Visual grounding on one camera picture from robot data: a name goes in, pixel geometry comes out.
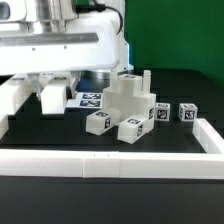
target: white cube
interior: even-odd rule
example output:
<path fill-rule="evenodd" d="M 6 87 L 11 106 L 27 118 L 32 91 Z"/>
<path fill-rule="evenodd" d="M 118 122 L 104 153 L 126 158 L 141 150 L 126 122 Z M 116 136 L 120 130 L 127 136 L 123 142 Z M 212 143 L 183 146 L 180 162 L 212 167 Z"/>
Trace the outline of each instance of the white cube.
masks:
<path fill-rule="evenodd" d="M 155 120 L 169 121 L 170 120 L 170 104 L 156 103 Z"/>
<path fill-rule="evenodd" d="M 129 117 L 119 124 L 117 139 L 133 144 L 148 132 L 145 128 L 147 122 L 148 119 L 144 116 L 133 115 Z"/>
<path fill-rule="evenodd" d="M 8 129 L 9 129 L 8 116 L 0 115 L 0 139 L 2 139 L 4 134 L 8 131 Z"/>
<path fill-rule="evenodd" d="M 181 103 L 179 107 L 179 118 L 181 121 L 191 122 L 197 118 L 198 108 L 192 103 Z"/>
<path fill-rule="evenodd" d="M 112 114 L 102 110 L 89 115 L 86 120 L 86 131 L 95 135 L 102 135 L 113 126 Z"/>

